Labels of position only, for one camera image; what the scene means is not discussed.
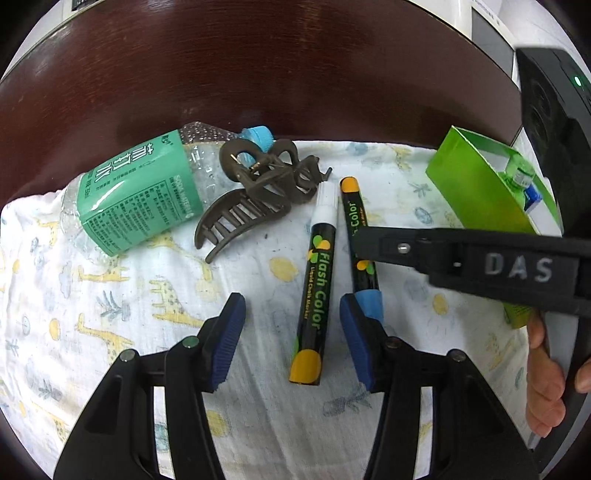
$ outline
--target gray screen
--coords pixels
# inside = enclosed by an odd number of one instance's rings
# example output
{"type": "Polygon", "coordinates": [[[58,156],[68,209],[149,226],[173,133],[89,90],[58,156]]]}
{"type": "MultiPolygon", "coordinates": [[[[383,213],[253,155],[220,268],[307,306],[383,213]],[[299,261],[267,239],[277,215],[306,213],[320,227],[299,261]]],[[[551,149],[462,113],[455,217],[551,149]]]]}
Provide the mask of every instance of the gray screen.
{"type": "Polygon", "coordinates": [[[509,77],[513,73],[513,48],[476,10],[472,9],[472,41],[509,77]]]}

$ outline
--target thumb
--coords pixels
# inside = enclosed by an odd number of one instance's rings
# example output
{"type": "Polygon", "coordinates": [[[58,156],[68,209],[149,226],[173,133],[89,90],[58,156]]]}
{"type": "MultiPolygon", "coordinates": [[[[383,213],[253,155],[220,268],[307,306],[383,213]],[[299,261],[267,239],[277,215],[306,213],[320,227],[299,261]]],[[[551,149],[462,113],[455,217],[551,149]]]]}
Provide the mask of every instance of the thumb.
{"type": "Polygon", "coordinates": [[[574,378],[574,387],[579,393],[591,392],[591,358],[579,368],[574,378]]]}
{"type": "Polygon", "coordinates": [[[527,322],[527,336],[530,340],[530,348],[538,348],[544,342],[545,337],[544,322],[540,317],[540,312],[534,310],[527,322]]]}

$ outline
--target brown hair clip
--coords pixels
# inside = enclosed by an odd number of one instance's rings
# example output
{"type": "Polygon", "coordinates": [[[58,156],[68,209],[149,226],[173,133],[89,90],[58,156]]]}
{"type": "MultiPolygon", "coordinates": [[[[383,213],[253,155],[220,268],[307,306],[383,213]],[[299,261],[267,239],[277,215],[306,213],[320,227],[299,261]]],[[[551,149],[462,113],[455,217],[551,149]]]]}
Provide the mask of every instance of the brown hair clip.
{"type": "Polygon", "coordinates": [[[215,246],[205,261],[211,263],[231,240],[254,226],[287,215],[292,203],[309,202],[332,171],[329,168],[322,173],[318,160],[309,155],[300,161],[291,140],[277,140],[268,153],[242,138],[224,143],[220,150],[222,170],[244,188],[222,195],[201,217],[195,230],[195,247],[200,249],[206,239],[215,246]],[[244,166],[238,160],[240,153],[252,155],[254,164],[244,166]],[[289,154],[291,163],[279,158],[282,153],[289,154]]]}

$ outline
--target brown wooden panel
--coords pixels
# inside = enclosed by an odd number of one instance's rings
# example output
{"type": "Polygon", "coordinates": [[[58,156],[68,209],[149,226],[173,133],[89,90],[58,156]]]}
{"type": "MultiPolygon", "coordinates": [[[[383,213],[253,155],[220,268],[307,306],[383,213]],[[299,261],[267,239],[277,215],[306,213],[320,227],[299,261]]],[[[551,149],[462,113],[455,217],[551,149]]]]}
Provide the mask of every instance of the brown wooden panel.
{"type": "Polygon", "coordinates": [[[0,206],[191,120],[430,147],[521,124],[500,68],[404,0],[106,0],[0,83],[0,206]]]}

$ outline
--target white marker cap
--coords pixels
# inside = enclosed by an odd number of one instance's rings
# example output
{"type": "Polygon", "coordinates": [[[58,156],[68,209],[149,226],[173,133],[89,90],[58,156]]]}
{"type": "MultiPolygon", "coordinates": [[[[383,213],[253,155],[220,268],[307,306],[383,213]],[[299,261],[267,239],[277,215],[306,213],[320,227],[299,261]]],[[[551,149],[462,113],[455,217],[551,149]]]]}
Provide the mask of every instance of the white marker cap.
{"type": "Polygon", "coordinates": [[[339,216],[339,186],[328,180],[318,185],[316,210],[312,214],[312,225],[328,223],[336,228],[339,216]]]}

